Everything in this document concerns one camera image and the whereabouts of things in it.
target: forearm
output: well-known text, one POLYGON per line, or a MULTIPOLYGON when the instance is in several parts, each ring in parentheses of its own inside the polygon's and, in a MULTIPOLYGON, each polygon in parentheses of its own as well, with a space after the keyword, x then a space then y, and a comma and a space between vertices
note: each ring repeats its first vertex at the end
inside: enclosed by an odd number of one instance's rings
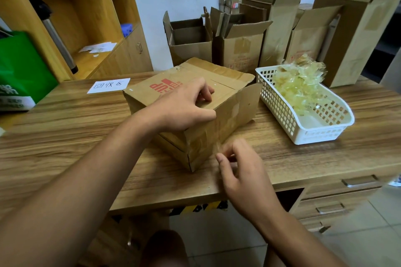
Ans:
POLYGON ((282 211, 256 227, 287 266, 346 266, 291 214, 282 211))
POLYGON ((12 212, 0 224, 0 265, 75 263, 155 133, 139 111, 12 212))

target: yellow and black striped tape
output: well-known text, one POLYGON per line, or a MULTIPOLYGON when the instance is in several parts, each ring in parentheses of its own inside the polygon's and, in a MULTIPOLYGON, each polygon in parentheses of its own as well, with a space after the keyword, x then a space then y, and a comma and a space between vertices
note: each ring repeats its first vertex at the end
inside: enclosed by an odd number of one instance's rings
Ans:
POLYGON ((222 209, 222 210, 227 210, 228 208, 228 203, 226 200, 220 200, 218 202, 213 202, 209 204, 203 204, 203 205, 194 205, 194 206, 187 206, 187 207, 177 207, 171 210, 170 216, 172 217, 173 215, 180 215, 188 212, 201 212, 201 211, 207 211, 207 210, 212 210, 212 209, 222 209))

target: leg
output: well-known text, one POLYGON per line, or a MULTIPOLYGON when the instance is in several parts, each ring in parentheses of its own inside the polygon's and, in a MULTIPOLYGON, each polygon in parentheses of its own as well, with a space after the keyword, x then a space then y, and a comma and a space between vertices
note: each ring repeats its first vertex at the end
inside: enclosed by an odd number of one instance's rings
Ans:
POLYGON ((286 267, 286 265, 274 252, 273 248, 268 246, 263 267, 286 267))
POLYGON ((172 230, 153 234, 143 250, 140 267, 189 267, 183 239, 172 230))

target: plastic basket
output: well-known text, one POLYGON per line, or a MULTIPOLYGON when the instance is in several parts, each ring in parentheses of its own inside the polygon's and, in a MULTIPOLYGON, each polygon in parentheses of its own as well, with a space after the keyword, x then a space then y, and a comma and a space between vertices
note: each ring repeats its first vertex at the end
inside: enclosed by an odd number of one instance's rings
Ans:
POLYGON ((327 96, 321 108, 298 116, 284 97, 274 88, 272 77, 279 65, 260 67, 257 81, 263 83, 261 99, 281 124, 294 144, 310 144, 336 139, 346 127, 351 126, 354 114, 347 103, 328 88, 320 85, 327 96))

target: hand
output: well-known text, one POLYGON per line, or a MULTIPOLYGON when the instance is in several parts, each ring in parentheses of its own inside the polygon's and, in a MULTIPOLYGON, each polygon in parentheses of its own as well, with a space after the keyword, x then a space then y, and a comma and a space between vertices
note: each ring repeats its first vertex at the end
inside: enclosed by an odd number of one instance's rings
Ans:
POLYGON ((245 139, 225 144, 222 153, 216 154, 223 177, 224 189, 237 211, 256 227, 285 213, 265 171, 260 156, 245 139), (236 158, 237 177, 228 158, 236 158))
POLYGON ((151 114, 159 116, 157 123, 161 132, 183 131, 216 118, 216 111, 195 106, 197 100, 210 102, 212 93, 214 89, 207 85, 203 77, 199 77, 163 94, 148 108, 151 114))

